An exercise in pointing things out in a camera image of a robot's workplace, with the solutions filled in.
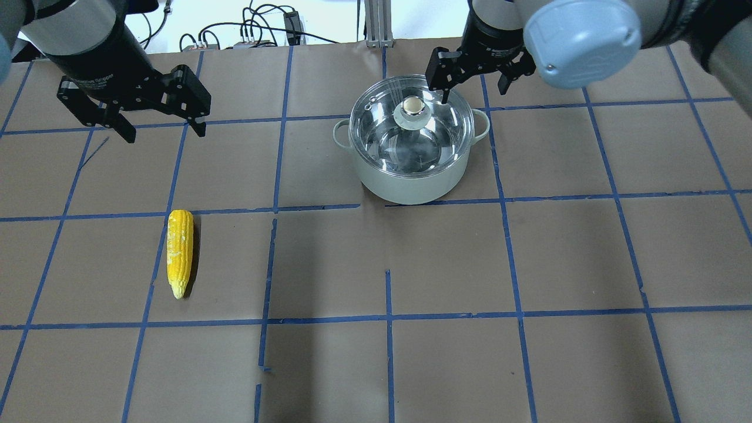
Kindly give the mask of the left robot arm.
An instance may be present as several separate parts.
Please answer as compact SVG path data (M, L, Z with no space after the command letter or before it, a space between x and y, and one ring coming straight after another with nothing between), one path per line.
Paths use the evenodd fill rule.
M113 129L133 143L125 112L156 110L205 136L212 97L188 65L159 72L126 26L126 1L3 1L2 79L23 34L63 76L56 96L84 126Z

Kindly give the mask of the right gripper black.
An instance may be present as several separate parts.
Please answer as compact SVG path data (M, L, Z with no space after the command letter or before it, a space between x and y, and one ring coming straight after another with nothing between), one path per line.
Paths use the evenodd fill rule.
M501 73L497 88L505 96L511 83L535 70L519 22L492 22L489 13L469 12L459 48L434 48L425 80L431 91L441 92L441 104L446 105L451 89L474 76Z

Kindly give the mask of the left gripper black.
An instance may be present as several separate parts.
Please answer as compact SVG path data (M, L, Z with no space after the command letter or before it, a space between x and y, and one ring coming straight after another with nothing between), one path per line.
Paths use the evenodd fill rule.
M206 136L212 97L196 73L182 63L159 72L124 24L88 51L57 56L56 65L65 75L58 99L85 126L109 124L133 144L137 131L120 111L151 109L185 119L196 136Z

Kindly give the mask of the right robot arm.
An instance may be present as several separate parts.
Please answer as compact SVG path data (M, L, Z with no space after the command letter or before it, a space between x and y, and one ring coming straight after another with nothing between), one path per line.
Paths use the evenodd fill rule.
M459 48L438 46L425 70L449 91L500 72L499 93L537 72L558 89L620 72L637 52L684 41L699 66L750 113L749 1L470 1Z

